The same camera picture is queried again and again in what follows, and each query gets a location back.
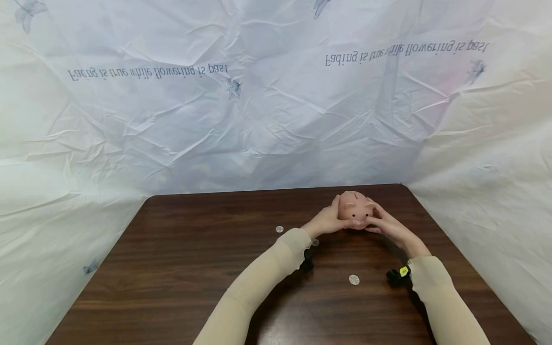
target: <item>pink piggy bank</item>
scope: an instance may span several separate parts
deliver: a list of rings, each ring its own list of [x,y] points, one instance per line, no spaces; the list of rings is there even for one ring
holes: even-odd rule
[[[366,217],[374,215],[374,201],[358,192],[346,191],[339,198],[339,213],[337,217],[341,220],[355,219],[362,221],[363,224],[352,227],[356,230],[362,230],[366,227],[364,220]]]

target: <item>white plastic sheet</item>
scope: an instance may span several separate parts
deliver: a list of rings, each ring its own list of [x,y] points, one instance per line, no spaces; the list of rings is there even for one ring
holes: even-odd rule
[[[547,1],[0,6],[8,343],[46,341],[149,195],[396,182],[550,342]]]

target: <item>table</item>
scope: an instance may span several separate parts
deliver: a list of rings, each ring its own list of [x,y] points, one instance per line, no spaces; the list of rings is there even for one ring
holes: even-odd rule
[[[380,203],[426,243],[492,344],[534,344],[399,184],[152,197],[47,344],[191,344],[226,288],[281,235],[275,228],[300,227],[346,189]],[[314,270],[276,286],[254,315],[247,344],[433,343],[417,295],[386,282],[405,259],[398,248],[365,231],[319,239]]]

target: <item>yellow sticker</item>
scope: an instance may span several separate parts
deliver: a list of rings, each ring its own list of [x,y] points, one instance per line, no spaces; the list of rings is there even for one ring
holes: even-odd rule
[[[399,270],[399,273],[401,274],[401,277],[406,277],[406,275],[408,274],[408,267],[404,266]]]

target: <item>sleeve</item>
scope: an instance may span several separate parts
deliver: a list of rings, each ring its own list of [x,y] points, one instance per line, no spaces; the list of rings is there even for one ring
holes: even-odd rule
[[[425,304],[438,345],[487,345],[483,329],[462,300],[443,263],[435,256],[408,262],[412,290]]]
[[[297,270],[311,238],[303,229],[291,229],[253,261],[227,289],[194,345],[243,345],[253,313],[272,289]]]

